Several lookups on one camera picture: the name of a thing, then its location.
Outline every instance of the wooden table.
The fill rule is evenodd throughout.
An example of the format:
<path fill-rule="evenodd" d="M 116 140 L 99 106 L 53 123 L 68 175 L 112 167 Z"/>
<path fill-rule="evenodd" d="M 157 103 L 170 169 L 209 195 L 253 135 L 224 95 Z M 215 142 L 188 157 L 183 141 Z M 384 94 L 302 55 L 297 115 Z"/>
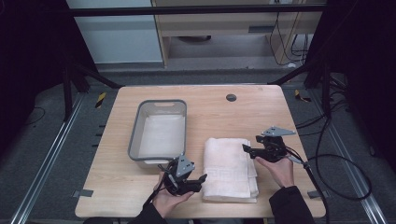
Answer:
<path fill-rule="evenodd" d="M 227 94 L 236 95 L 234 102 Z M 195 162 L 189 179 L 203 174 L 205 141 L 215 138 L 246 138 L 253 147 L 262 147 L 255 136 L 272 125 L 295 130 L 288 105 L 280 87 L 270 85 L 228 86 L 146 86 L 121 88 L 92 162 L 84 189 L 91 197 L 80 197 L 78 217 L 136 217 L 158 181 L 159 170 L 141 169 L 127 153 L 138 105 L 145 100 L 181 99 L 187 104 L 186 156 Z M 287 146 L 305 159 L 298 134 L 284 136 Z M 170 215 L 198 217 L 272 217 L 269 198 L 279 189 L 269 172 L 258 163 L 260 196 L 257 203 L 204 203 L 202 192 L 195 193 Z M 295 184 L 304 195 L 314 217 L 325 209 L 320 199 L 311 200 L 315 190 L 302 165 L 294 165 Z"/>

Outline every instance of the human hand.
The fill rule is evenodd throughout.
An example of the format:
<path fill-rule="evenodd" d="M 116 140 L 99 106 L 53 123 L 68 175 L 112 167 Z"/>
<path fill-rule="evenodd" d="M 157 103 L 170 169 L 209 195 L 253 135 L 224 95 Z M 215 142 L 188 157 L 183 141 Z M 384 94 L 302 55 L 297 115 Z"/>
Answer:
<path fill-rule="evenodd" d="M 261 157 L 256 157 L 255 160 L 270 171 L 271 176 L 281 188 L 294 186 L 293 162 L 288 158 L 277 162 L 269 162 Z"/>
<path fill-rule="evenodd" d="M 160 178 L 154 189 L 158 188 L 158 185 L 163 179 L 163 172 L 160 172 Z M 154 207 L 160 213 L 161 217 L 166 217 L 178 204 L 186 202 L 194 192 L 187 192 L 180 196 L 174 196 L 168 192 L 167 189 L 162 189 L 152 200 Z"/>

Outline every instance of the small round hole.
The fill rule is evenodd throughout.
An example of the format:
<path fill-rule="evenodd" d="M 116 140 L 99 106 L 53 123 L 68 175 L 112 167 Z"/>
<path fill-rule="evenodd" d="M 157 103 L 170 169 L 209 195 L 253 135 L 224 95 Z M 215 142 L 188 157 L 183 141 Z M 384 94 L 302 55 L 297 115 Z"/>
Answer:
<path fill-rule="evenodd" d="M 236 100 L 236 96 L 234 94 L 228 94 L 225 98 L 230 102 L 234 102 Z"/>

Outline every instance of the black clamp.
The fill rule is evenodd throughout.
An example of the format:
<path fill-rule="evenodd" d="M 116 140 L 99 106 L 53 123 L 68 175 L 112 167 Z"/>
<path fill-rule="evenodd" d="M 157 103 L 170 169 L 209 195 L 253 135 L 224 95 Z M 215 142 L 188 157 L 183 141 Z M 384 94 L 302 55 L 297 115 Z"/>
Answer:
<path fill-rule="evenodd" d="M 277 162 L 288 153 L 282 135 L 289 134 L 295 134 L 295 132 L 273 126 L 262 132 L 262 135 L 256 135 L 256 141 L 262 143 L 264 148 L 251 148 L 244 144 L 242 147 L 244 151 L 250 155 L 251 159 L 261 157 L 269 162 Z"/>
<path fill-rule="evenodd" d="M 180 155 L 170 161 L 167 169 L 164 170 L 165 177 L 163 181 L 169 193 L 183 195 L 190 191 L 199 192 L 207 175 L 202 175 L 197 180 L 187 180 L 194 169 L 194 163 L 189 161 L 184 155 Z"/>

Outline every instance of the white cabinet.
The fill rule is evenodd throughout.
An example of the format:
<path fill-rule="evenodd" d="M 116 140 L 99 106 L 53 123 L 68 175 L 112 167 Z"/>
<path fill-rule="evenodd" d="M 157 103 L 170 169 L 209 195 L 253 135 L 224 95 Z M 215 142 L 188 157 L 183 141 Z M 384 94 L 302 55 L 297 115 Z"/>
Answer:
<path fill-rule="evenodd" d="M 149 0 L 67 0 L 67 4 L 70 8 L 151 7 Z M 152 15 L 76 17 L 76 22 L 99 69 L 163 63 Z"/>

